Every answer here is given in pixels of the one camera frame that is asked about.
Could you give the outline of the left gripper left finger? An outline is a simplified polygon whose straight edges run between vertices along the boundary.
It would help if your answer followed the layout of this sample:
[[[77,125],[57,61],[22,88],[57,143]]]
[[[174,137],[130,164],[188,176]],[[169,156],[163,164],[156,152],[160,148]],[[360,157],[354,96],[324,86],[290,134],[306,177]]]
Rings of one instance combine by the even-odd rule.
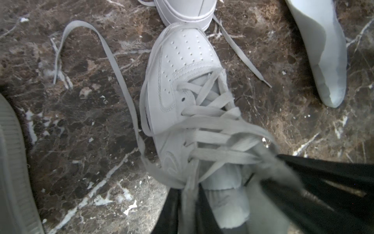
[[[151,234],[178,233],[180,202],[181,190],[170,188],[163,209]]]

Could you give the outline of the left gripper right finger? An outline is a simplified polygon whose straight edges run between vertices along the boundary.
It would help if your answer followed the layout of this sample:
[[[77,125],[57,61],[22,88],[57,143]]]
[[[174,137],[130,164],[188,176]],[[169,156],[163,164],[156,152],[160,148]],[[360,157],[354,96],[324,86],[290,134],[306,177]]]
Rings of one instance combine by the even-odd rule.
[[[206,194],[199,184],[198,200],[195,209],[195,222],[197,234],[222,234],[218,226]]]

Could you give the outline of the white sneaker one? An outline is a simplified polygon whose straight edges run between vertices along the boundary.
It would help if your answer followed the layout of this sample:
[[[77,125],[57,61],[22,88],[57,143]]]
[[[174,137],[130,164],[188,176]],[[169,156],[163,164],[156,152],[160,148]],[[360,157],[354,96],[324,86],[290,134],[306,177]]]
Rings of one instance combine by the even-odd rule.
[[[303,184],[276,150],[264,145],[273,136],[246,122],[228,88],[227,74],[204,31],[192,23],[173,23],[151,50],[139,107],[134,106],[114,54],[100,42],[122,89],[133,122],[139,151],[140,133],[153,138],[161,167],[144,155],[148,173],[181,191],[178,232],[197,233],[197,202],[203,192],[218,230],[247,224],[250,205],[242,169],[258,179],[271,179],[300,191]]]
[[[249,68],[249,70],[267,86],[272,87],[253,65],[245,53],[237,46],[228,32],[224,29],[217,17],[214,15],[217,1],[216,0],[154,0],[151,2],[139,1],[142,5],[155,7],[159,16],[168,26],[176,22],[194,23],[201,29],[206,31],[210,23],[214,20],[220,27],[223,37],[226,39],[230,47],[234,50],[242,62]]]

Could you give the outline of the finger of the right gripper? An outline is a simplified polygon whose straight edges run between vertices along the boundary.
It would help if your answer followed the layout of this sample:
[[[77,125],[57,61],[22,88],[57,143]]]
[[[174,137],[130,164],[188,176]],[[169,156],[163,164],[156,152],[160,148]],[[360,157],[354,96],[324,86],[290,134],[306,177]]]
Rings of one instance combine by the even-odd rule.
[[[283,154],[277,155],[277,158],[299,173],[316,176],[366,193],[374,192],[372,164],[333,162]]]
[[[270,200],[305,234],[372,234],[359,219],[319,205],[301,193],[271,180],[260,182]]]

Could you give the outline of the white shoe insole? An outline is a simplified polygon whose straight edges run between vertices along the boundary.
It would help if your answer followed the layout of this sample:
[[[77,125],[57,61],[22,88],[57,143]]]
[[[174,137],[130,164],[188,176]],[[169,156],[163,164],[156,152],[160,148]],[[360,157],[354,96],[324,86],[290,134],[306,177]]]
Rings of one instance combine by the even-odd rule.
[[[321,101],[337,108],[347,87],[347,48],[333,1],[287,1],[301,33]]]

